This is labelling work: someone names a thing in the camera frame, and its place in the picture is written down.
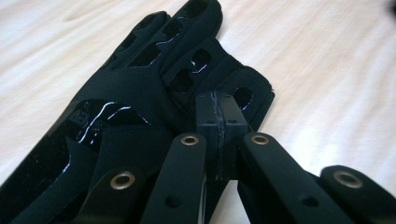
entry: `light wood grain surface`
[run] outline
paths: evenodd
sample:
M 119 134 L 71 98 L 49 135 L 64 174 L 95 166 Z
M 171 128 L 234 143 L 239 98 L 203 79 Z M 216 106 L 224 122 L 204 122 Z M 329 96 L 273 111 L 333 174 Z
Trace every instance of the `light wood grain surface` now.
M 261 131 L 318 175 L 342 164 L 396 195 L 396 17 L 388 0 L 220 0 L 218 35 L 273 84 Z M 169 0 L 0 2 L 0 183 L 145 15 Z M 235 191 L 213 223 L 248 223 Z

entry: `black plastic finger segment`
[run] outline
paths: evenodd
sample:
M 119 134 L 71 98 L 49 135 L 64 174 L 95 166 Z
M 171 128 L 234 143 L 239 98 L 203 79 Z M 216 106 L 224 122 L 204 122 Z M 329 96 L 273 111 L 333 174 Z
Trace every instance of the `black plastic finger segment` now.
M 177 136 L 169 149 L 140 223 L 202 223 L 206 140 Z
M 396 223 L 396 199 L 367 175 L 331 166 L 322 170 L 319 183 L 356 223 Z
M 247 188 L 238 190 L 251 223 L 354 223 L 272 136 L 246 134 L 241 155 Z

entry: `glove finger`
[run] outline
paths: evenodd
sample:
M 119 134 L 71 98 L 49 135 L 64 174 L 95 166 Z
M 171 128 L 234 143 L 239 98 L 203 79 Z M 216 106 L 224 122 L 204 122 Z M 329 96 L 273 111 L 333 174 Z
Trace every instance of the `glove finger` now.
M 260 128 L 275 97 L 268 80 L 247 66 L 232 72 L 217 86 L 216 91 L 233 95 L 245 119 L 255 132 Z
M 102 65 L 101 69 L 108 71 L 119 66 L 126 59 L 131 57 L 131 55 L 136 53 L 139 47 L 150 39 L 153 34 L 169 20 L 170 16 L 164 11 L 147 15 L 134 27 L 131 33 L 125 37 L 122 43 L 114 50 L 113 54 Z
M 219 30 L 222 14 L 215 0 L 190 0 L 137 55 L 121 66 L 163 67 L 167 70 L 188 49 Z
M 229 55 L 214 38 L 208 38 L 180 58 L 163 75 L 171 96 L 185 111 L 193 114 L 195 97 L 205 91 L 233 95 L 254 130 L 274 99 L 271 84 L 254 69 Z

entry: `finger hole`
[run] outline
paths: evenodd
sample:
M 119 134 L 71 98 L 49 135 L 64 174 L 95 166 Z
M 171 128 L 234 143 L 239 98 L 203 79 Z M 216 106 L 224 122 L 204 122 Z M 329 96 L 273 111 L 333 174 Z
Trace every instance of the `finger hole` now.
M 193 84 L 194 81 L 190 78 L 190 70 L 182 69 L 172 78 L 169 88 L 171 91 L 187 92 Z

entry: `black glove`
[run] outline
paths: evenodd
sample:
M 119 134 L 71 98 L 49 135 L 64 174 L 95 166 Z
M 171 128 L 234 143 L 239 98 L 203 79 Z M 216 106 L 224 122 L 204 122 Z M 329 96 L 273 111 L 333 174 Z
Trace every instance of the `black glove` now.
M 253 130 L 273 101 L 269 82 L 215 39 L 217 1 L 189 1 L 139 22 L 0 188 L 0 223 L 66 221 L 108 171 L 134 167 L 148 197 L 173 138 L 195 129 L 194 99 L 234 96 Z

